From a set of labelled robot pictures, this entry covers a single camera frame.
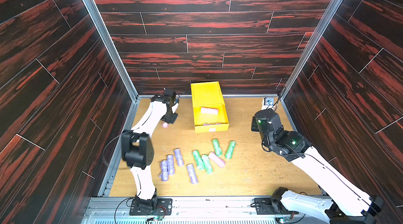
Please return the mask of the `yellow plastic drawer box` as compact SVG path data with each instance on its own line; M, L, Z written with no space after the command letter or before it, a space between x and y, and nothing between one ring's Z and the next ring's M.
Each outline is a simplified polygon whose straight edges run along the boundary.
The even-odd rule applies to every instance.
M219 82L192 83L191 93L195 132L228 130L229 121Z

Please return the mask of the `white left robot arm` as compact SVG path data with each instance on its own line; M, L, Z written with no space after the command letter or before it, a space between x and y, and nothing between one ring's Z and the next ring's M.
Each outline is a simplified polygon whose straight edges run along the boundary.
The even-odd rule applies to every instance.
M163 121L173 124L178 116L179 98L174 90L166 89L162 95L151 98L148 109L137 124L121 135L121 155L134 177L136 196L134 207L140 211L157 210L157 190L153 184L151 164L154 159L152 134Z

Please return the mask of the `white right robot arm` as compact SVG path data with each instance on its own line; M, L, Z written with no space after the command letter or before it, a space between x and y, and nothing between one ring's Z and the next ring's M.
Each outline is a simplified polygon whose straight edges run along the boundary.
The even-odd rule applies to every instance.
M256 198L252 204L258 214L289 215L302 213L327 224L374 224L384 201L362 191L329 162L302 134L284 129L272 109L260 110L253 117L252 131L259 132L262 149L274 152L304 171L328 195L317 198L279 187L269 198Z

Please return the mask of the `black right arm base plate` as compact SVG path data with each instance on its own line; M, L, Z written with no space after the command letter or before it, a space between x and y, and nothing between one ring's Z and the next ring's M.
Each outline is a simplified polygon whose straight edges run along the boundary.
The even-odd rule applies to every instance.
M278 198L255 198L254 202L251 204L258 215L276 215L281 214L282 204Z

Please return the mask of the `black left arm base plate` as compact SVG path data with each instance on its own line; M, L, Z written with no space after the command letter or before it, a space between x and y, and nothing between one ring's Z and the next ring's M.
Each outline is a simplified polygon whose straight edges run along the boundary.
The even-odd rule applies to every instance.
M132 201L130 216L170 216L173 200L171 198L155 198L150 200L135 197Z

